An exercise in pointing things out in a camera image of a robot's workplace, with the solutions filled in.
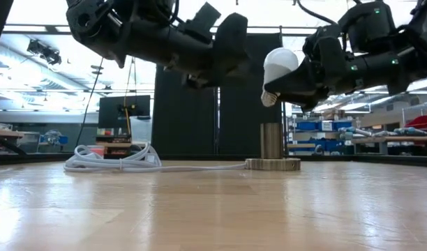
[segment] monitor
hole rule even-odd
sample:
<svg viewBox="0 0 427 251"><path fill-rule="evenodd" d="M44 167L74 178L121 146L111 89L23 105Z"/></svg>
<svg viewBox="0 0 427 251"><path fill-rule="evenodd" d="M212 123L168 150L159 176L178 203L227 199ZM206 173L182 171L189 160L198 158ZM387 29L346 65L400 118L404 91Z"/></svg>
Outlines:
<svg viewBox="0 0 427 251"><path fill-rule="evenodd" d="M127 128L124 109L125 97L101 98L99 104L99 128ZM150 119L150 95L126 97L129 116Z"/></svg>

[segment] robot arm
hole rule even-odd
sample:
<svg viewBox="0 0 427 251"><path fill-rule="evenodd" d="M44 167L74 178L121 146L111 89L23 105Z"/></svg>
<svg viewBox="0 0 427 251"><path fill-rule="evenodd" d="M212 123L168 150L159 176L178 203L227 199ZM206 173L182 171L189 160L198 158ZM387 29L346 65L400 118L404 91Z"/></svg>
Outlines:
<svg viewBox="0 0 427 251"><path fill-rule="evenodd" d="M389 95L406 91L411 82L427 77L427 0L420 0L411 13L412 21L396 29L383 1L357 4L338 23L319 27L307 37L300 66L284 66L284 75L265 81L264 94L308 112L330 95L380 85L387 85ZM341 48L341 36L348 36L352 52ZM268 55L265 72L280 67L273 57ZM262 101L266 106L275 103L267 105L263 96Z"/></svg>
<svg viewBox="0 0 427 251"><path fill-rule="evenodd" d="M220 13L206 3L187 22L177 17L179 0L67 0L71 33L79 43L120 68L126 55L186 73L186 84L218 86L248 56L244 51L248 20L229 15L210 32Z"/></svg>

